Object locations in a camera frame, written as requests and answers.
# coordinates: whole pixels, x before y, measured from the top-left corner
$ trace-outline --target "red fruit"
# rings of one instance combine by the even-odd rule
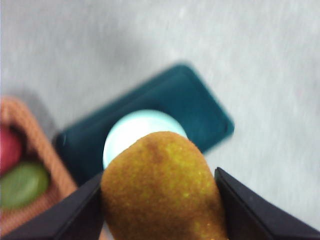
[[[22,154],[19,136],[5,126],[0,127],[0,175],[18,163]]]

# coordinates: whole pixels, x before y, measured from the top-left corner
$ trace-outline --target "white round object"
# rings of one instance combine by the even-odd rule
[[[111,128],[103,149],[103,169],[138,139],[154,133],[169,131],[187,138],[180,123],[170,115],[157,110],[139,110],[122,117]]]

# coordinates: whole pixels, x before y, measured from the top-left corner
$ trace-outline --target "table surface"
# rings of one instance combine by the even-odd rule
[[[316,0],[2,0],[1,94],[51,139],[189,63],[235,122],[210,169],[319,230],[319,12]]]

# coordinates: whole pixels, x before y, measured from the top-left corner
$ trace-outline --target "woven basket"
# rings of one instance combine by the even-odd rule
[[[34,202],[21,209],[1,213],[3,237],[69,196],[77,186],[27,106],[13,97],[2,97],[0,104],[1,124],[24,133],[27,153],[36,154],[51,177],[49,188]]]

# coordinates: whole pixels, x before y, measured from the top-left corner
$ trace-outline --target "dark teal case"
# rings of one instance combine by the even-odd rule
[[[55,148],[79,185],[103,170],[104,144],[112,126],[142,109],[171,115],[201,152],[234,131],[233,122],[194,71],[176,65],[57,135]]]

